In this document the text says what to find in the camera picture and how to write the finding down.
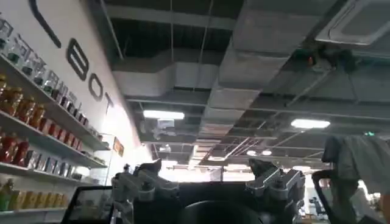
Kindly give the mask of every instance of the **exposed ceiling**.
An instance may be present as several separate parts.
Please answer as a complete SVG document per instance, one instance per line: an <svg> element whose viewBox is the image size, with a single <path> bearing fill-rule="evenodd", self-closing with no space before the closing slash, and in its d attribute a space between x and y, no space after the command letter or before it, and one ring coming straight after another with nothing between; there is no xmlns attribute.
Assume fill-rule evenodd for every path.
<svg viewBox="0 0 390 224"><path fill-rule="evenodd" d="M247 163L246 152L254 150L257 157L286 167L320 167L329 136L367 131L388 136L390 32L369 45L316 40L354 0L101 3L90 4L96 21L109 18L108 24L97 23L102 37L111 35L103 38L107 57L141 142L150 145L155 158ZM387 14L357 15L356 23L362 16L390 22ZM360 35L353 19L350 24L345 30ZM159 128L156 120L143 117L145 109L182 111L185 118ZM302 131L290 126L298 117L331 125ZM271 156L261 155L266 149ZM210 161L210 156L226 160Z"/></svg>

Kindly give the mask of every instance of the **ceiling vent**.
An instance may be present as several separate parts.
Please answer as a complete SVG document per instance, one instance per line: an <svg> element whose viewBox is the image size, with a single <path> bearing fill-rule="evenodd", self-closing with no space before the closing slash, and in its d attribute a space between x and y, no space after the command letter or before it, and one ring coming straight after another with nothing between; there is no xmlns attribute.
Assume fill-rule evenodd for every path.
<svg viewBox="0 0 390 224"><path fill-rule="evenodd" d="M389 12L388 0L349 0L316 40L370 45L390 30Z"/></svg>

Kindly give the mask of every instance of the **ceiling light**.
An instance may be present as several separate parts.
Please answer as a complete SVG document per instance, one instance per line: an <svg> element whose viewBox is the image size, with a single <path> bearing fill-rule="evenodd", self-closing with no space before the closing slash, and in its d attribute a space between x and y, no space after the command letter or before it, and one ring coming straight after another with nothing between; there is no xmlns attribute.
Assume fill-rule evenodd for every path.
<svg viewBox="0 0 390 224"><path fill-rule="evenodd" d="M227 170L244 170L248 168L245 164L228 164L226 167Z"/></svg>
<svg viewBox="0 0 390 224"><path fill-rule="evenodd" d="M184 119L184 113L160 110L144 110L144 117L156 119L182 120Z"/></svg>
<svg viewBox="0 0 390 224"><path fill-rule="evenodd" d="M311 170L311 167L310 166L294 166L294 167L292 167L292 169L300 170L302 172L307 172L307 171Z"/></svg>
<svg viewBox="0 0 390 224"><path fill-rule="evenodd" d="M225 157L221 157L221 156L210 156L210 157L208 157L208 160L210 160L210 161L224 161L224 160L225 160Z"/></svg>
<svg viewBox="0 0 390 224"><path fill-rule="evenodd" d="M330 125L329 121L310 120L310 119L295 119L291 122L291 126L296 128L326 128Z"/></svg>
<svg viewBox="0 0 390 224"><path fill-rule="evenodd" d="M263 154L264 156L269 156L272 154L272 152L270 150L264 150L261 152L261 154Z"/></svg>
<svg viewBox="0 0 390 224"><path fill-rule="evenodd" d="M246 152L246 154L249 156L256 156L256 151L249 150L248 152Z"/></svg>

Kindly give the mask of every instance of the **shelf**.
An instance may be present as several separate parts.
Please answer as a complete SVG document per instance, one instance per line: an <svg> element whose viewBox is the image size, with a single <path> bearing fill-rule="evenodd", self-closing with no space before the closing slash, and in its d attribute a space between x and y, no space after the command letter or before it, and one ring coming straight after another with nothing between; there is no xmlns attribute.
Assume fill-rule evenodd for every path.
<svg viewBox="0 0 390 224"><path fill-rule="evenodd" d="M13 164L7 164L1 162L0 162L0 173L6 173L6 174L21 176L21 177L32 177L35 180L50 181L52 183L63 183L72 186L97 185L97 184L82 182L72 178L57 176L40 170L28 169L26 167L20 167Z"/></svg>
<svg viewBox="0 0 390 224"><path fill-rule="evenodd" d="M13 216L13 215L30 215L34 213L44 213L44 212L65 212L66 208L41 208L41 209L22 209L16 211L5 211L0 212L0 217L2 216Z"/></svg>
<svg viewBox="0 0 390 224"><path fill-rule="evenodd" d="M106 168L103 165L77 151L76 149L64 144L58 139L45 135L30 125L21 122L15 117L11 117L7 113L0 111L0 125L7 132L15 132L20 137L28 138L29 141L43 150L51 152L61 159L69 159L76 164L89 168Z"/></svg>
<svg viewBox="0 0 390 224"><path fill-rule="evenodd" d="M11 63L5 56L0 54L0 74L7 76L7 83L10 86L19 86L24 93L34 96L39 103L45 104L45 115L70 131L93 151L110 150L103 143L92 135L76 118L70 115L63 107L47 95L41 88L34 84L31 79L25 76L19 68Z"/></svg>

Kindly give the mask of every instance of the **glass jar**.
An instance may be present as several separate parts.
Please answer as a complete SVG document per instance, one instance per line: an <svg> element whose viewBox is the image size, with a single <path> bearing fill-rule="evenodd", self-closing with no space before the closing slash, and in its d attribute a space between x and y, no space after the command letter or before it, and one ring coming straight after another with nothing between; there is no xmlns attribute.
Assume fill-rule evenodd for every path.
<svg viewBox="0 0 390 224"><path fill-rule="evenodd" d="M34 107L34 97L28 97L23 99L19 104L18 111L16 112L16 117L24 123L28 124Z"/></svg>
<svg viewBox="0 0 390 224"><path fill-rule="evenodd" d="M12 40L7 43L7 58L16 65L18 64L21 56L20 47L21 46L16 37L12 38Z"/></svg>
<svg viewBox="0 0 390 224"><path fill-rule="evenodd" d="M44 80L44 77L46 76L46 71L47 71L46 65L40 66L37 68L37 72L34 76L34 82L39 87L42 87L42 85L43 85L43 80Z"/></svg>
<svg viewBox="0 0 390 224"><path fill-rule="evenodd" d="M33 56L27 58L27 60L24 61L22 64L23 73L28 77L33 76L36 71L38 60L39 58L37 54L34 54Z"/></svg>
<svg viewBox="0 0 390 224"><path fill-rule="evenodd" d="M14 116L16 114L16 109L18 109L19 103L22 98L23 98L22 88L19 87L12 88L9 91L9 94L7 93L2 110L11 116Z"/></svg>
<svg viewBox="0 0 390 224"><path fill-rule="evenodd" d="M7 87L6 77L5 75L0 74L0 99L6 87Z"/></svg>
<svg viewBox="0 0 390 224"><path fill-rule="evenodd" d="M29 125L33 128L38 129L39 124L41 123L41 120L43 118L43 115L44 115L44 106L43 104L39 104L34 109Z"/></svg>

